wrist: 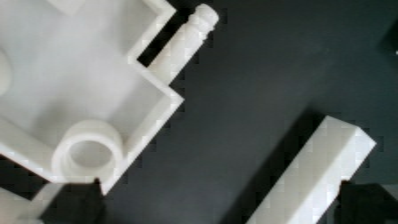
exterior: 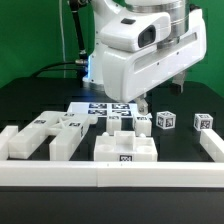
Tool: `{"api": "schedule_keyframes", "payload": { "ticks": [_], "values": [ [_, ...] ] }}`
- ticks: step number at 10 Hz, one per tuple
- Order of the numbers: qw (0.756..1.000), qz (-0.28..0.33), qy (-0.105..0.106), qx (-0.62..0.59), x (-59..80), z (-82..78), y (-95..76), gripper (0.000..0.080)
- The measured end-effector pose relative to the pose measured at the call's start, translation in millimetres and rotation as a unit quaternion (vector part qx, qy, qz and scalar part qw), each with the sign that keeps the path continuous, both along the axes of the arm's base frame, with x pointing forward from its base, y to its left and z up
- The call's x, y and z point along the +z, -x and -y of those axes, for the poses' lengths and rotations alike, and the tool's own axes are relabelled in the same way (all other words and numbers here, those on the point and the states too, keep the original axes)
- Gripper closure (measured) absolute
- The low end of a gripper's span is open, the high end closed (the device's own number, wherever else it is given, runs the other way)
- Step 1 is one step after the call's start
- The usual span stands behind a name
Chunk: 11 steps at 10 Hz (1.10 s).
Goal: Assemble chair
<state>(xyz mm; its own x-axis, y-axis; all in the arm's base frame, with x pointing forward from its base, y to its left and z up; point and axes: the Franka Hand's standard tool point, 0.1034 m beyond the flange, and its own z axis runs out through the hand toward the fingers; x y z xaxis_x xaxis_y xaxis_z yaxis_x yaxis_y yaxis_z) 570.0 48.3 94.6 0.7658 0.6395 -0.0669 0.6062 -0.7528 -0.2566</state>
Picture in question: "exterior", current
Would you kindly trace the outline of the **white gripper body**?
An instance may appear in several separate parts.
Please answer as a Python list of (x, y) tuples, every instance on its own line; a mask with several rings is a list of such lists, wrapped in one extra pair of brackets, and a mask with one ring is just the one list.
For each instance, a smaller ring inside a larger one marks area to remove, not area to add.
[(111, 99), (130, 102), (202, 60), (207, 48), (202, 11), (189, 13), (189, 29), (180, 36), (179, 43), (163, 49), (158, 43), (136, 52), (106, 45), (102, 75), (105, 92)]

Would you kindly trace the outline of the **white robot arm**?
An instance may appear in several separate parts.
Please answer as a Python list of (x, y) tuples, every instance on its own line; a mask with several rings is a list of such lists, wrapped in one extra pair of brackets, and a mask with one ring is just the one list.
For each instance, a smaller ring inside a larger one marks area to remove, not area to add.
[(189, 0), (90, 1), (95, 47), (84, 83), (117, 102), (136, 102), (142, 114), (149, 90), (168, 79), (182, 87), (186, 70), (205, 56), (202, 9)]

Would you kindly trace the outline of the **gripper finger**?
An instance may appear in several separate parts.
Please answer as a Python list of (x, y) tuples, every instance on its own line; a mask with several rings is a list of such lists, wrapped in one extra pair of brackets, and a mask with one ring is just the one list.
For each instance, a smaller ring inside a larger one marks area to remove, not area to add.
[(147, 114), (148, 113), (148, 103), (145, 100), (144, 95), (140, 95), (135, 99), (135, 103), (137, 104), (137, 109), (139, 114)]
[(185, 78), (185, 72), (181, 72), (173, 77), (172, 83), (170, 85), (170, 90), (172, 94), (180, 95), (183, 92)]

